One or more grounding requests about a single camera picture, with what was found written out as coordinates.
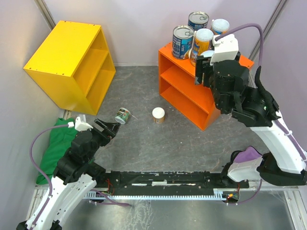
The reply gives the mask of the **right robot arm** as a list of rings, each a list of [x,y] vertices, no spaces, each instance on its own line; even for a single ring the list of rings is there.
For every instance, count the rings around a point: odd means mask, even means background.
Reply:
[[[307,154],[287,128],[277,102],[260,81],[257,69],[255,87],[249,87],[249,69],[238,58],[212,63],[211,57],[198,56],[195,78],[212,92],[216,108],[231,114],[255,132],[268,148],[260,154],[254,147],[236,151],[220,175],[225,187],[243,180],[262,179],[276,186],[307,183]]]

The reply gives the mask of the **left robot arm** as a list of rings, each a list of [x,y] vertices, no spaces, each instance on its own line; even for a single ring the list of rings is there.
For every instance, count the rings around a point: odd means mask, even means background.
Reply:
[[[47,179],[48,190],[35,213],[17,225],[18,230],[60,230],[84,196],[94,187],[106,182],[105,169],[94,163],[94,155],[106,146],[118,133],[120,123],[108,123],[100,119],[97,126],[74,122],[57,126],[74,128],[77,134],[65,154],[58,160],[52,178],[39,167],[37,170]]]

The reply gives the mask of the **orange label can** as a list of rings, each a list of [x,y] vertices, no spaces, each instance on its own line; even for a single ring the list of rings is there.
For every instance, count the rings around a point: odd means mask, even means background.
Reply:
[[[214,50],[207,50],[201,53],[204,58],[211,58],[214,54]]]

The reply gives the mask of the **yellow shelf cabinet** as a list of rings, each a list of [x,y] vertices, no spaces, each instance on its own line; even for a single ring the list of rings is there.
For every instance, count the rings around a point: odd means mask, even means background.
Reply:
[[[116,69],[102,27],[59,21],[24,66],[61,109],[96,115]]]

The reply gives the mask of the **orange shelf cabinet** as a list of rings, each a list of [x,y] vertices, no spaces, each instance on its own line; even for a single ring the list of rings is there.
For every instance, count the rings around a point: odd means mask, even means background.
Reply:
[[[195,85],[195,67],[189,59],[172,55],[172,43],[158,51],[159,94],[204,131],[220,115],[209,88]]]

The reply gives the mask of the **green label can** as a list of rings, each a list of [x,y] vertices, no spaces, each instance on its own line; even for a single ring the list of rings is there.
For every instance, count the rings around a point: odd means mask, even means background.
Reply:
[[[119,110],[118,110],[118,112],[117,112],[117,114],[115,116],[115,120],[118,123],[124,125],[124,124],[127,123],[130,115],[131,115],[131,113],[130,113],[130,111],[128,109],[121,107],[121,108],[119,108]]]

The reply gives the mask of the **tall blue red can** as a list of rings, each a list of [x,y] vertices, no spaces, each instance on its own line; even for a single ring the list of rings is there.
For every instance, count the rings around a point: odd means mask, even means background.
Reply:
[[[196,66],[197,56],[210,49],[210,42],[213,35],[213,32],[207,28],[201,28],[196,31],[190,54],[190,62],[192,66]]]

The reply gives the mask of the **purple cloth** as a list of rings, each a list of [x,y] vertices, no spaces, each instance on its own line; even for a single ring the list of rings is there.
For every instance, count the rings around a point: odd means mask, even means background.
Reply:
[[[262,155],[252,146],[248,146],[245,151],[239,152],[234,159],[234,163],[253,161],[262,157]]]

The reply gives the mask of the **green cloth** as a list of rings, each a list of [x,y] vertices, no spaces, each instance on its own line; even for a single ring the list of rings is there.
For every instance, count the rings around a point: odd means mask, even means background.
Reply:
[[[39,168],[51,180],[58,160],[64,156],[66,150],[71,146],[72,140],[77,134],[75,128],[54,128],[49,132],[49,146],[45,150]]]

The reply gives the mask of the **dark blue can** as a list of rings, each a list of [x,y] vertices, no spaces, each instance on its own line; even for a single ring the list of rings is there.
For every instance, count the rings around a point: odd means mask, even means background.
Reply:
[[[188,25],[180,25],[173,30],[172,55],[174,58],[184,60],[188,58],[192,46],[194,30]]]

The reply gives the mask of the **blue can pull tab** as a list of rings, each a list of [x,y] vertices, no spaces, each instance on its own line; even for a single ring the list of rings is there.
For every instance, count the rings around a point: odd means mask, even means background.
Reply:
[[[202,28],[207,28],[209,15],[202,11],[192,12],[188,17],[188,26],[197,31]]]

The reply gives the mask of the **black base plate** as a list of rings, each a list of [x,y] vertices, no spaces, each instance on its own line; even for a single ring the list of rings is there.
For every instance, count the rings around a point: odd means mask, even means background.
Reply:
[[[249,188],[247,181],[234,182],[216,172],[119,172],[110,171],[96,188],[110,189],[115,196],[212,195],[214,189]]]

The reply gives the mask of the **white lid yellow can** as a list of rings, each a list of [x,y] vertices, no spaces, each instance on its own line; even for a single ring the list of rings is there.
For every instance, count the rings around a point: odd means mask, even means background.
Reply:
[[[165,110],[162,107],[156,107],[152,110],[154,122],[160,124],[165,120]]]

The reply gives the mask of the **tall orange blue can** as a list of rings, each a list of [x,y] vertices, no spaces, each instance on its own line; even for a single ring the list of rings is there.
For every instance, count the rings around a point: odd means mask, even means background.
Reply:
[[[225,34],[229,30],[230,24],[225,19],[215,19],[211,24],[211,31],[214,35]]]

